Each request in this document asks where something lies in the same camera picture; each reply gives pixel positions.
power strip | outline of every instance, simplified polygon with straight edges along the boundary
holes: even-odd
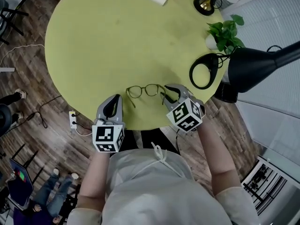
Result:
[[[77,120],[76,120],[76,113],[75,111],[69,111],[69,118],[70,118],[70,127],[71,129],[77,129]]]

drawstring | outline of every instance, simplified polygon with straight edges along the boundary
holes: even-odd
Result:
[[[154,165],[155,163],[162,163],[164,164],[166,167],[168,167],[169,169],[171,169],[174,173],[176,173],[179,177],[184,177],[182,175],[180,175],[174,168],[172,168],[165,160],[167,158],[167,150],[165,150],[165,154],[163,154],[163,151],[161,150],[161,147],[159,145],[155,145],[153,142],[151,142],[153,148],[154,148],[154,155],[156,158],[158,158],[159,160],[150,163],[149,165],[145,166],[142,170],[140,170],[136,175],[134,175],[131,179],[135,178],[139,173],[141,173],[142,171],[144,171],[146,168]]]

potted plant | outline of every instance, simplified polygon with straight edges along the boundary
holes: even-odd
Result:
[[[220,52],[224,51],[226,54],[231,54],[236,46],[245,47],[243,42],[236,37],[238,34],[236,25],[243,26],[244,19],[239,15],[231,15],[231,18],[232,20],[223,23],[208,23],[210,34],[205,43],[209,49],[218,49]]]

yellow-green tabletop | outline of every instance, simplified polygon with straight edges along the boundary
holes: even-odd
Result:
[[[203,16],[193,0],[168,0],[163,7],[151,0],[61,0],[47,28],[46,63],[65,100],[89,119],[96,118],[102,102],[119,93],[128,129],[163,127],[170,122],[160,96],[143,92],[134,99],[134,108],[126,88],[180,83],[206,102],[226,66],[206,90],[193,87],[189,69],[211,52],[205,45],[206,23],[219,21],[218,10]],[[194,80],[199,86],[208,83],[205,66],[195,68]]]

eyeglasses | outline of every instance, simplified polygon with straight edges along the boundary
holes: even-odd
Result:
[[[140,86],[132,86],[130,88],[126,88],[126,94],[131,101],[133,107],[135,107],[135,104],[133,101],[130,99],[131,98],[139,98],[142,95],[143,89],[145,89],[145,92],[148,96],[153,97],[158,94],[158,89],[161,88],[164,90],[164,98],[163,98],[163,103],[165,100],[165,88],[160,86],[159,84],[148,84],[146,87],[140,87]]]

